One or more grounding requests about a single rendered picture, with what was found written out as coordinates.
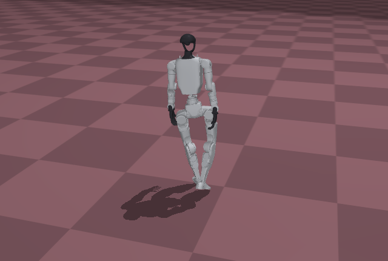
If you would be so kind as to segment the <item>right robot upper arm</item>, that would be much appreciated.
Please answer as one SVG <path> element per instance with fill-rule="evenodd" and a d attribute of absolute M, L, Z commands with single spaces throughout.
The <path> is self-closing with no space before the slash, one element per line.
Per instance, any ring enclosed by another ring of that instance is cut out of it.
<path fill-rule="evenodd" d="M 206 81 L 205 89 L 210 91 L 212 90 L 212 62 L 209 59 L 199 59 L 200 65 L 202 68 L 204 68 L 204 78 Z"/>

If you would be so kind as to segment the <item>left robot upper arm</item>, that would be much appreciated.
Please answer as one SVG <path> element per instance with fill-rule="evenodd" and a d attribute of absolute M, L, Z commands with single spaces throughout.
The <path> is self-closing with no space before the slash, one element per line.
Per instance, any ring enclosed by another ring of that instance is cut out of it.
<path fill-rule="evenodd" d="M 177 83 L 175 83 L 175 78 L 176 78 L 175 62 L 176 60 L 172 60 L 167 65 L 169 90 L 176 90 L 177 88 Z"/>

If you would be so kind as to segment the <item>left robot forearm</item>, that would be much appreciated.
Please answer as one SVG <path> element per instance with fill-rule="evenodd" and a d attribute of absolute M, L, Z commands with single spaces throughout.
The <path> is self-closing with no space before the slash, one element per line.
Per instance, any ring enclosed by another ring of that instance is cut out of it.
<path fill-rule="evenodd" d="M 169 105 L 172 106 L 172 109 L 175 108 L 175 91 L 174 90 L 169 90 L 169 84 L 167 86 L 167 94 L 168 94 L 168 105 L 167 105 L 167 108 Z"/>

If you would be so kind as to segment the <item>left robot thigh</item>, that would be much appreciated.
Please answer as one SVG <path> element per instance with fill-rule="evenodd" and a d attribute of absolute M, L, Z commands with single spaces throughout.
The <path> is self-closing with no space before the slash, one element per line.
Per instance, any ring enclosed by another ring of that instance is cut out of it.
<path fill-rule="evenodd" d="M 187 145 L 190 154 L 194 154 L 194 152 L 196 152 L 196 146 L 194 143 L 192 143 L 190 138 L 189 120 L 186 115 L 186 109 L 177 111 L 176 121 L 184 146 Z"/>

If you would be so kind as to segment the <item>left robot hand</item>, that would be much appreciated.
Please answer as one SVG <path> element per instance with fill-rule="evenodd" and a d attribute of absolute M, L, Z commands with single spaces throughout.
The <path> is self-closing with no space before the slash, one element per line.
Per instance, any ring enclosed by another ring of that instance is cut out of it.
<path fill-rule="evenodd" d="M 175 108 L 172 109 L 172 106 L 171 106 L 171 105 L 169 105 L 168 108 L 169 108 L 168 111 L 170 112 L 170 120 L 171 120 L 171 123 L 172 123 L 174 126 L 177 126 L 178 124 L 177 124 L 177 121 L 176 121 L 176 119 L 175 119 L 176 115 L 175 115 L 175 113 L 174 113 Z"/>

